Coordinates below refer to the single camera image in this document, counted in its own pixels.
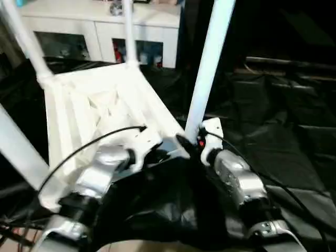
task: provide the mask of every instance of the cabinet door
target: cabinet door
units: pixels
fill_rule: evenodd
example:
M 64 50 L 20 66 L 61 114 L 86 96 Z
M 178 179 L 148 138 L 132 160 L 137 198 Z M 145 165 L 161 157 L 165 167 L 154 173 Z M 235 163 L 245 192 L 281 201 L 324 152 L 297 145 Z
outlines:
M 96 28 L 103 60 L 124 62 L 124 25 L 98 22 Z M 134 25 L 133 32 L 141 64 L 175 67 L 178 29 Z
M 82 60 L 102 60 L 94 22 L 44 17 L 24 17 L 41 45 L 43 55 Z

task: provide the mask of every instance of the white shelf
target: white shelf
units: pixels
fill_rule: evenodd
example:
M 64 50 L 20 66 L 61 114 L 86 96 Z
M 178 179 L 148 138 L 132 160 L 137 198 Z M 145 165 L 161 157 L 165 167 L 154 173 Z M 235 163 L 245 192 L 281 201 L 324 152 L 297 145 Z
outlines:
M 25 17 L 49 17 L 123 23 L 123 17 L 112 16 L 110 3 L 94 0 L 35 0 L 20 8 Z M 134 4 L 133 23 L 143 26 L 179 28 L 180 6 Z

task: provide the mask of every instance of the floor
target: floor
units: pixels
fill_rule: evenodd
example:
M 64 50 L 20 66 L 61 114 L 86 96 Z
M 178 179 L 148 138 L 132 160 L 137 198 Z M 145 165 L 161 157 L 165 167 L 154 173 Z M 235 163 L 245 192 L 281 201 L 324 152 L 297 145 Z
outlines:
M 35 231 L 32 230 L 28 233 L 27 237 L 33 240 Z M 17 251 L 17 243 L 12 240 L 7 240 L 0 252 L 13 252 Z M 144 240 L 127 240 L 118 243 L 113 243 L 102 247 L 98 252 L 201 252 L 193 247 L 181 243 L 158 243 L 154 241 Z M 246 250 L 232 250 L 228 249 L 223 252 L 248 252 Z

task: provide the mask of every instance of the black cloth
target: black cloth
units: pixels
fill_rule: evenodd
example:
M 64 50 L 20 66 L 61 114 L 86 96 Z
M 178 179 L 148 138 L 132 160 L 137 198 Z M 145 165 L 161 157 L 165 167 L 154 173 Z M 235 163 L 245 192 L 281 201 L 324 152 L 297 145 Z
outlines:
M 47 62 L 55 73 L 106 65 L 61 59 L 47 59 Z M 142 71 L 184 126 L 193 87 L 188 83 L 188 77 L 168 69 L 144 67 Z M 295 76 L 222 73 L 214 83 L 205 118 L 220 117 L 224 137 L 244 154 L 255 170 L 282 182 L 299 197 L 323 226 L 335 249 L 334 84 L 332 81 L 317 82 Z M 0 101 L 47 160 L 44 96 L 29 62 L 0 82 Z M 145 238 L 181 240 L 211 250 L 229 247 L 235 244 L 235 238 L 241 238 L 239 224 L 227 218 L 229 206 L 225 203 L 225 195 L 213 186 L 208 171 L 193 162 L 169 162 L 115 185 L 123 190 L 112 193 L 111 198 L 118 197 L 118 200 L 111 201 L 102 216 L 109 216 L 105 218 L 108 219 L 106 223 L 115 224 L 117 228 L 112 225 L 109 229 L 101 222 L 104 218 L 100 219 L 97 223 L 99 229 L 111 232 L 109 237 L 106 237 L 107 233 L 101 237 L 95 234 L 95 246 L 99 247 L 109 240 Z M 4 159 L 1 164 L 8 171 L 8 175 L 1 178 L 2 188 L 22 181 Z M 269 185 L 273 198 L 281 205 L 287 221 L 304 243 L 311 251 L 322 250 L 319 233 L 306 214 L 281 188 L 269 181 L 264 182 Z M 3 204 L 2 199 L 4 207 L 1 214 L 11 210 L 10 203 L 14 204 L 17 198 L 6 200 Z M 116 218 L 118 211 L 123 217 Z

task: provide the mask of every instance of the silver metal part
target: silver metal part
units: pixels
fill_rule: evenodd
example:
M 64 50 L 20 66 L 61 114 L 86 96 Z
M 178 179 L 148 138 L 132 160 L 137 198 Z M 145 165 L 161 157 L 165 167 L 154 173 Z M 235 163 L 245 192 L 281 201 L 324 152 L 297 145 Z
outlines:
M 257 198 L 267 198 L 261 179 L 250 170 L 242 157 L 228 150 L 218 153 L 215 159 L 215 172 L 225 183 L 237 207 Z
M 76 251 L 75 248 L 69 247 L 64 243 L 58 243 L 57 241 L 51 242 L 49 237 L 51 233 L 56 233 L 70 240 L 78 241 L 88 235 L 89 229 L 81 223 L 74 222 L 71 219 L 59 215 L 54 215 L 51 217 L 48 225 L 44 229 L 39 240 L 32 248 L 31 252 Z
M 112 183 L 116 169 L 127 164 L 129 159 L 130 155 L 123 147 L 102 145 L 77 179 L 73 192 L 101 201 Z
M 251 237 L 253 234 L 258 233 L 264 238 L 275 237 L 280 234 L 286 233 L 284 230 L 289 231 L 289 227 L 284 220 L 274 220 L 272 222 L 260 222 L 252 226 L 247 237 Z

